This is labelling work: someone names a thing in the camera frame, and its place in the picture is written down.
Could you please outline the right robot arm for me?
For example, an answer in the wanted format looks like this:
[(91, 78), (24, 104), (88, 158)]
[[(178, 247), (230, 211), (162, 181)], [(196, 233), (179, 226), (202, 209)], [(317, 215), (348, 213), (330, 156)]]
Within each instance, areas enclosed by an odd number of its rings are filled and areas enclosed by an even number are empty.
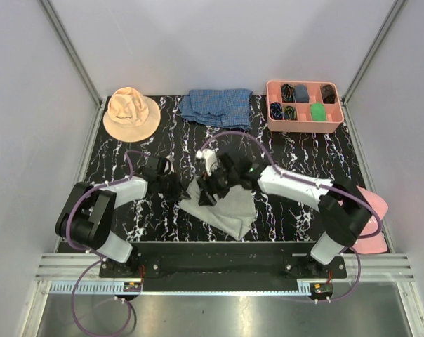
[(351, 180), (340, 182), (312, 178), (274, 164), (253, 163), (245, 157), (217, 155), (213, 150), (199, 150), (196, 158), (205, 172), (197, 179), (199, 204), (213, 206), (225, 198), (230, 189), (260, 191), (284, 197), (318, 211), (324, 232), (306, 260), (306, 270), (322, 278), (331, 270), (331, 261), (344, 248), (353, 246), (373, 215), (373, 209)]

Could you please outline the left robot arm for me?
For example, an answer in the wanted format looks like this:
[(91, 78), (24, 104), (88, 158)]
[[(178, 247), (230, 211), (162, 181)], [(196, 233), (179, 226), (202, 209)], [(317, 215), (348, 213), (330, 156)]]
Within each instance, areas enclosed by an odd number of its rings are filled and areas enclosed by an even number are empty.
[(114, 211), (132, 201), (161, 194), (168, 202), (189, 200), (171, 157), (148, 157), (131, 176), (112, 183), (77, 183), (55, 224), (57, 236), (76, 249), (89, 249), (114, 263), (125, 278), (139, 268), (138, 249), (112, 231)]

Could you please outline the grey cloth napkin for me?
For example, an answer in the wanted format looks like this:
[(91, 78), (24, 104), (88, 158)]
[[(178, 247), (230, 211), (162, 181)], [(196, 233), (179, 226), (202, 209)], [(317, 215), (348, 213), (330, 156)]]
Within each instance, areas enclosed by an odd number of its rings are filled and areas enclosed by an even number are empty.
[(195, 180), (189, 184), (187, 193), (191, 199), (180, 201), (179, 207), (191, 216), (235, 240), (241, 240), (251, 230), (257, 216), (251, 191), (239, 185), (231, 187), (226, 197), (218, 199), (214, 206), (199, 205), (200, 190)]

